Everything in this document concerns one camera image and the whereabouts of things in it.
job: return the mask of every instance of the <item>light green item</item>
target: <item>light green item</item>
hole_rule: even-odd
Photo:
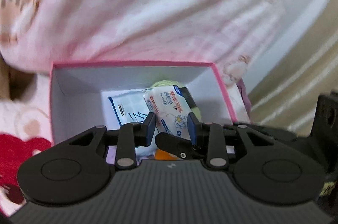
[[[151,86],[151,88],[154,87],[164,87],[164,86],[178,86],[179,88],[184,88],[185,86],[177,81],[172,81],[172,80],[163,80],[159,81]],[[202,121],[202,115],[198,107],[193,107],[191,111],[195,114],[197,117],[198,121]]]

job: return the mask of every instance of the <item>beige curtain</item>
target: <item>beige curtain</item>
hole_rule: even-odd
[[[249,94],[255,123],[311,131],[318,95],[338,89],[338,0]]]

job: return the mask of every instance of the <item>wipes packaging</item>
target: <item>wipes packaging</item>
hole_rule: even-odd
[[[159,132],[189,139],[187,119],[191,109],[178,86],[163,86],[147,89],[144,100],[149,111],[157,116]]]
[[[143,94],[144,90],[139,90],[108,97],[120,126],[130,122],[143,123],[149,113]],[[155,136],[157,134],[158,131],[155,129],[154,137],[149,147],[136,147],[137,156],[151,155],[156,151]]]

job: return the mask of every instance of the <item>open box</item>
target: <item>open box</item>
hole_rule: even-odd
[[[96,125],[118,129],[107,99],[175,80],[189,90],[203,122],[230,124],[236,114],[213,63],[166,61],[109,61],[54,64],[50,85],[50,119],[54,143]]]

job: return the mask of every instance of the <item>orange item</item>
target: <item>orange item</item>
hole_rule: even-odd
[[[155,159],[156,160],[177,160],[178,157],[158,149],[155,152]]]

